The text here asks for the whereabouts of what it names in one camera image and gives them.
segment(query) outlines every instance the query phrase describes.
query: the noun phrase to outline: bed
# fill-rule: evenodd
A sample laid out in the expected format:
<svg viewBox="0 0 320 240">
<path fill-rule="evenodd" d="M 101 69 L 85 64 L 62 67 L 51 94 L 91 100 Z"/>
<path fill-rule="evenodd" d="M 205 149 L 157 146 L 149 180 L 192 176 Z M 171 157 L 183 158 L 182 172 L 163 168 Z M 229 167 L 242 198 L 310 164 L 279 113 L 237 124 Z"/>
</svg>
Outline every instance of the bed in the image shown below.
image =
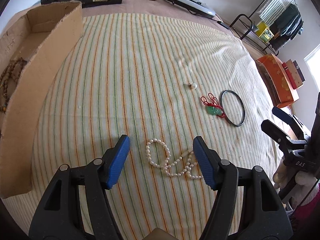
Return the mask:
<svg viewBox="0 0 320 240">
<path fill-rule="evenodd" d="M 84 35 L 62 64 L 39 116 L 33 190 L 4 199 L 6 208 L 28 233 L 57 168 L 86 165 L 127 134 L 131 150 L 118 183 L 107 192 L 123 238 L 140 240 L 161 228 L 178 239 L 199 239 L 216 193 L 203 179 L 167 177 L 149 165 L 146 142 L 164 141 L 176 159 L 200 135 L 221 158 L 244 168 L 260 165 L 271 178 L 281 155 L 260 129 L 264 119 L 274 119 L 255 62 L 231 31 L 167 1 L 123 0 L 83 14 Z M 191 90 L 190 83 L 198 87 Z M 207 114 L 200 101 L 226 89 L 244 102 L 241 127 Z M 235 98 L 224 105 L 238 121 Z M 151 152 L 158 163 L 164 160 L 163 149 L 152 146 Z M 181 170 L 186 158 L 172 170 Z M 199 168 L 192 172 L 201 174 Z M 242 193 L 239 188 L 230 233 L 237 231 Z M 92 233 L 83 187 L 80 198 L 85 229 Z"/>
</svg>

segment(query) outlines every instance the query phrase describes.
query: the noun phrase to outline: blue gripper pad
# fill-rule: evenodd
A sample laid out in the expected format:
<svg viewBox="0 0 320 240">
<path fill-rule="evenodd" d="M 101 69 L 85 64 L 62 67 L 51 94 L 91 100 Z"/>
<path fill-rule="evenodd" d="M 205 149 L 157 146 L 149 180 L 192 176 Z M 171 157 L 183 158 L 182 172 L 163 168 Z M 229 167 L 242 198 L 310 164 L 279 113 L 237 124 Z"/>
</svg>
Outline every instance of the blue gripper pad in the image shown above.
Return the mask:
<svg viewBox="0 0 320 240">
<path fill-rule="evenodd" d="M 107 189 L 111 189 L 114 184 L 118 182 L 120 173 L 124 166 L 124 162 L 128 156 L 130 150 L 130 139 L 128 136 L 124 138 L 122 143 L 117 147 L 118 150 L 113 158 L 113 161 L 109 167 L 109 177 L 106 182 Z"/>
<path fill-rule="evenodd" d="M 274 108 L 272 108 L 272 113 L 286 124 L 292 124 L 292 116 L 279 109 L 278 107 L 275 106 Z"/>
<path fill-rule="evenodd" d="M 200 166 L 200 170 L 204 177 L 205 183 L 211 187 L 211 189 L 216 190 L 216 182 L 214 181 L 214 169 L 205 153 L 203 146 L 199 141 L 199 136 L 193 140 L 193 152 L 196 156 L 197 162 Z"/>
</svg>

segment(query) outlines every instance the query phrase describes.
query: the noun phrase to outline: wooden bead necklace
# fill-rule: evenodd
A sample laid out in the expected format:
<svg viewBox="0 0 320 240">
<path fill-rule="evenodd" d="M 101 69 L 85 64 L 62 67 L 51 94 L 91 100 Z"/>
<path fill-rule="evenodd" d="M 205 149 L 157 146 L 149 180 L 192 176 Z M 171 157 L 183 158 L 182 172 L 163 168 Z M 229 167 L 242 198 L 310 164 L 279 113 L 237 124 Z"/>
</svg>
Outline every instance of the wooden bead necklace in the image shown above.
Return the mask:
<svg viewBox="0 0 320 240">
<path fill-rule="evenodd" d="M 27 61 L 20 57 L 18 60 L 10 62 L 2 72 L 0 76 L 0 93 L 2 92 L 4 104 L 0 106 L 0 112 L 5 113 L 10 100 L 10 97 L 8 96 L 9 79 L 11 78 L 17 84 L 21 75 L 21 71 L 26 64 Z"/>
<path fill-rule="evenodd" d="M 164 165 L 159 165 L 155 162 L 152 161 L 152 158 L 151 158 L 151 154 L 150 154 L 150 145 L 151 143 L 159 143 L 165 150 L 165 153 L 166 153 L 166 159 L 164 160 Z M 203 176 L 194 176 L 190 173 L 191 169 L 198 165 L 197 162 L 194 162 L 193 164 L 191 163 L 191 157 L 193 155 L 193 151 L 191 152 L 188 152 L 188 160 L 187 160 L 187 163 L 186 163 L 186 166 L 184 167 L 184 169 L 179 172 L 179 173 L 170 173 L 169 172 L 169 168 L 171 167 L 174 167 L 175 165 L 178 164 L 178 162 L 180 162 L 183 158 L 183 156 L 185 156 L 185 154 L 181 155 L 178 159 L 176 159 L 173 163 L 171 164 L 168 164 L 169 160 L 170 160 L 170 157 L 171 157 L 171 154 L 170 154 L 170 151 L 169 151 L 169 148 L 167 147 L 167 145 L 165 144 L 165 142 L 157 139 L 157 138 L 153 138 L 151 140 L 149 140 L 147 142 L 147 145 L 146 145 L 146 155 L 147 155 L 147 160 L 149 162 L 149 164 L 155 168 L 158 168 L 158 169 L 161 169 L 163 171 L 164 174 L 166 174 L 167 176 L 169 177 L 180 177 L 182 176 L 183 174 L 186 174 L 186 176 L 189 178 L 189 179 L 202 179 Z"/>
</svg>

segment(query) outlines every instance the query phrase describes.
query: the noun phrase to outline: green pendant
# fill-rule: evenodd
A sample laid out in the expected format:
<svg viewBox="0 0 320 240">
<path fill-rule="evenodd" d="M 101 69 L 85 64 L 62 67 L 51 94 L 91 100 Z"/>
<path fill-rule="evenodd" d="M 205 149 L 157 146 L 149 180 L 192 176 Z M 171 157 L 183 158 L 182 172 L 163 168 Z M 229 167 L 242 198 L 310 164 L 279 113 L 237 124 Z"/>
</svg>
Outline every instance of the green pendant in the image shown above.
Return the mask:
<svg viewBox="0 0 320 240">
<path fill-rule="evenodd" d="M 217 107 L 213 107 L 213 106 L 207 106 L 207 113 L 211 114 L 211 115 L 222 115 L 222 110 L 220 108 Z"/>
</svg>

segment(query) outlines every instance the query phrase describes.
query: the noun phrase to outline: striped cloth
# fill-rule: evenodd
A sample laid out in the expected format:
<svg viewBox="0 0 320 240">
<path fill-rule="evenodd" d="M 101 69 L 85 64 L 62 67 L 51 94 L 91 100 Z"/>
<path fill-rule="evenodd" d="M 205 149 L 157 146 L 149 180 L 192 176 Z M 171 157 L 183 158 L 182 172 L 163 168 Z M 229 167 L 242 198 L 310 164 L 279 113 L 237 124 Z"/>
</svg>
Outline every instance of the striped cloth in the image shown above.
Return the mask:
<svg viewBox="0 0 320 240">
<path fill-rule="evenodd" d="M 193 82 L 198 85 L 195 90 L 187 86 Z M 218 96 L 225 89 L 236 91 L 245 104 L 247 118 L 239 128 L 207 114 L 200 101 L 209 92 Z M 241 108 L 236 99 L 230 95 L 224 105 L 238 122 Z M 198 239 L 215 192 L 203 179 L 169 178 L 151 167 L 146 141 L 165 141 L 176 159 L 201 135 L 221 158 L 245 168 L 258 164 L 271 178 L 281 156 L 260 130 L 264 119 L 272 119 L 271 107 L 254 61 L 233 36 L 155 15 L 84 18 L 84 36 L 62 64 L 39 117 L 33 190 L 7 198 L 4 204 L 27 233 L 61 164 L 86 165 L 127 134 L 131 150 L 118 183 L 107 192 L 123 238 L 139 240 L 159 227 L 178 239 Z M 164 160 L 161 147 L 152 144 L 151 152 L 157 163 Z M 243 189 L 238 193 L 231 233 L 240 220 Z M 85 229 L 92 232 L 84 187 L 80 198 Z"/>
</svg>

